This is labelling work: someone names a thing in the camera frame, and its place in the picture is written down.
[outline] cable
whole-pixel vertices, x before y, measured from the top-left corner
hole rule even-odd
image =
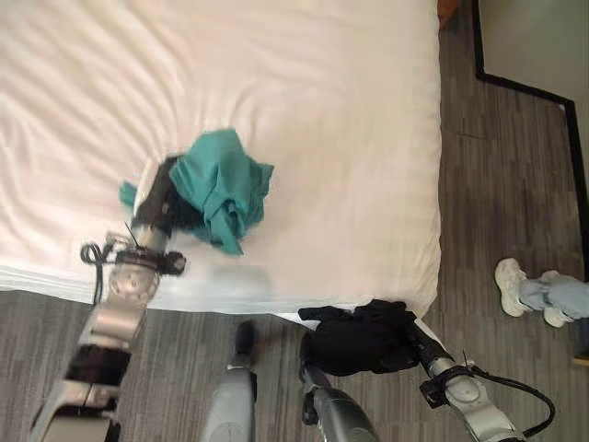
[[[96,266],[96,282],[94,283],[94,296],[92,298],[93,306],[96,306],[97,303],[100,302],[100,299],[102,299],[102,265],[111,263],[107,261],[111,251],[111,244],[105,245],[104,250],[100,250],[100,247],[96,242],[88,242],[80,249],[80,259],[82,262]]]
[[[470,368],[470,371],[472,371],[472,373],[474,373],[475,375],[477,375],[481,378],[485,378],[487,380],[490,380],[491,382],[496,382],[498,384],[503,384],[503,385],[506,385],[507,387],[511,387],[513,389],[524,391],[528,394],[531,394],[532,396],[537,397],[538,399],[542,400],[544,403],[547,404],[547,406],[549,407],[549,410],[550,410],[549,417],[547,417],[544,422],[542,422],[538,425],[534,425],[534,426],[528,428],[527,430],[525,430],[524,431],[525,437],[531,437],[531,436],[537,435],[540,431],[545,430],[546,428],[548,428],[548,426],[550,424],[552,424],[552,421],[554,420],[554,415],[556,413],[556,408],[554,407],[554,403],[552,403],[550,398],[548,396],[546,396],[545,394],[541,393],[540,391],[538,391],[536,389],[533,389],[529,385],[526,385],[525,383],[520,382],[518,380],[494,376],[490,373],[487,373],[486,371],[481,370],[477,366],[472,366]]]

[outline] person's foot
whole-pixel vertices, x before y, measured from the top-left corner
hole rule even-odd
[[[500,261],[495,268],[495,282],[501,290],[501,307],[515,318],[532,310],[519,300],[519,285],[525,279],[525,273],[514,258]]]
[[[556,278],[557,276],[560,276],[560,273],[558,273],[556,270],[548,270],[544,272],[542,276],[540,276],[540,280],[543,283],[552,283],[554,278]]]
[[[572,318],[569,318],[567,315],[562,313],[562,311],[558,308],[554,307],[546,307],[544,308],[544,320],[551,325],[552,327],[556,327],[559,329],[567,322],[573,322]]]

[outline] teal cloth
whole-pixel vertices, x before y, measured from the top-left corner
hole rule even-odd
[[[264,217],[273,169],[246,155],[234,129],[202,134],[170,171],[179,195],[203,214],[203,223],[191,234],[227,253],[242,254],[238,241]],[[133,206],[134,192],[125,182],[119,199]]]

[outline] light blue jeans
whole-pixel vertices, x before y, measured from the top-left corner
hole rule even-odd
[[[589,284],[572,276],[556,276],[551,282],[526,279],[519,286],[519,299],[534,310],[558,308],[569,318],[589,317]]]

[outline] white comforter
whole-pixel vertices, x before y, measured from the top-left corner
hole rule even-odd
[[[233,126],[275,165],[264,220],[189,259],[152,307],[232,313],[436,296],[433,0],[8,2],[0,287],[89,302],[80,245],[124,232],[149,157]]]

